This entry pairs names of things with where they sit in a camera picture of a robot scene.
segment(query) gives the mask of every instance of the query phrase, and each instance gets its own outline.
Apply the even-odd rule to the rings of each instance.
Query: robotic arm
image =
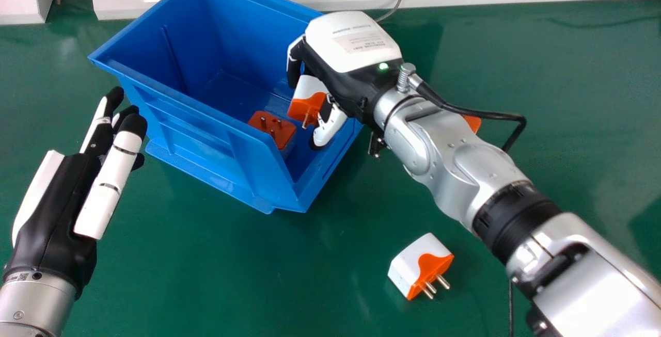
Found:
[[[368,125],[370,153],[391,149],[437,207],[505,265],[531,301],[527,322],[535,335],[661,335],[658,281],[578,216],[560,210],[460,114],[441,109],[370,17],[337,12],[312,20],[290,46],[292,88],[302,64],[329,93],[311,146],[332,138],[338,112]]]
[[[97,264],[97,240],[113,215],[147,123],[116,87],[101,100],[78,154],[48,151],[14,220],[14,252],[0,288],[0,335],[59,337]]]

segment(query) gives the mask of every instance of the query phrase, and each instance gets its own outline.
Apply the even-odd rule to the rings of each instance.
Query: white and orange plug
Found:
[[[443,278],[454,255],[432,233],[421,236],[404,248],[390,263],[388,278],[409,301],[424,292],[434,299],[437,290],[432,285],[438,281],[446,290],[450,284]]]

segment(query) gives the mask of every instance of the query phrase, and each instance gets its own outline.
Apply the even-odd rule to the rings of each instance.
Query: screw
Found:
[[[415,73],[415,65],[404,62],[399,66],[399,76],[397,77],[397,91],[401,93],[408,92],[408,76]]]

